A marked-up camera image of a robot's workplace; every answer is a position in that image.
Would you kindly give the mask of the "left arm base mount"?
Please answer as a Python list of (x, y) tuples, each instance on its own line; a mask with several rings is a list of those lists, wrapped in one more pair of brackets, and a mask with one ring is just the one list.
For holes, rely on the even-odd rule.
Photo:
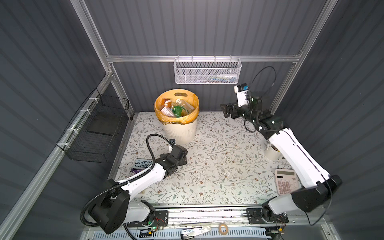
[(127, 223), (130, 228), (142, 228), (142, 227), (166, 227), (169, 220), (169, 211), (156, 210), (152, 216), (149, 216), (143, 222), (131, 222)]

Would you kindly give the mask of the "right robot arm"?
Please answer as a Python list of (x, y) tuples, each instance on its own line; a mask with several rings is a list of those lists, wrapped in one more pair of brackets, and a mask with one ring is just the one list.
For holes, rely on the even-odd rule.
[(252, 98), (245, 104), (222, 104), (225, 118), (243, 118), (251, 123), (254, 131), (275, 146), (296, 172), (302, 187), (292, 193), (274, 197), (263, 203), (261, 214), (270, 222), (286, 212), (301, 210), (309, 213), (324, 203), (331, 204), (334, 193), (343, 181), (337, 175), (330, 175), (306, 151), (281, 117), (272, 115), (269, 110), (261, 110), (262, 102)]

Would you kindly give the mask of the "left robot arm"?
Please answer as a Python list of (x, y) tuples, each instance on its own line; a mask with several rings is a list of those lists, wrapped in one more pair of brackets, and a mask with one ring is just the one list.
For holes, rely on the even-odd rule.
[[(170, 153), (156, 158), (150, 146), (151, 137), (159, 137), (168, 143), (171, 147)], [(147, 201), (132, 203), (131, 200), (146, 188), (174, 174), (179, 166), (185, 165), (188, 151), (177, 145), (174, 139), (168, 140), (159, 134), (148, 135), (146, 145), (152, 157), (151, 165), (122, 181), (109, 179), (107, 188), (82, 208), (80, 221), (83, 225), (100, 227), (106, 234), (111, 234), (120, 226), (126, 228), (130, 223), (150, 227), (156, 222), (156, 210), (151, 204)]]

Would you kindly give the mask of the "green plastic bottle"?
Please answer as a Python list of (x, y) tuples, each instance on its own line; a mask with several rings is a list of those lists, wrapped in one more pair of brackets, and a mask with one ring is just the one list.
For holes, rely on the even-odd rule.
[(172, 111), (176, 118), (185, 117), (189, 115), (188, 110), (185, 107), (180, 105), (173, 106)]

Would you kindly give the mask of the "clear bottle white label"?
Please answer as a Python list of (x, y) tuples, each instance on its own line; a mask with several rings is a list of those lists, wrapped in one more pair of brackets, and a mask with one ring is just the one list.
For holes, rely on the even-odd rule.
[(183, 107), (189, 114), (195, 110), (195, 108), (192, 105), (190, 105), (188, 102), (186, 102), (183, 99), (177, 99), (176, 103), (179, 106)]

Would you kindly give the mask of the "square clear bottle white cap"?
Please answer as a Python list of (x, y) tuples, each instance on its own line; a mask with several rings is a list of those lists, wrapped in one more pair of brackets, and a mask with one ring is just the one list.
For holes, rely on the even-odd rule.
[(170, 118), (175, 118), (176, 117), (176, 115), (174, 114), (173, 110), (171, 108), (169, 108), (168, 106), (166, 106), (166, 105), (163, 105), (161, 107), (160, 112), (164, 116), (167, 116), (167, 117), (170, 117)]

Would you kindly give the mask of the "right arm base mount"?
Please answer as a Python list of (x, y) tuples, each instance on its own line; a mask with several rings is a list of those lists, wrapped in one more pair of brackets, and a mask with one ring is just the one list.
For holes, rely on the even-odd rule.
[(287, 214), (275, 215), (265, 208), (247, 208), (242, 214), (247, 218), (249, 224), (287, 224), (289, 222)]

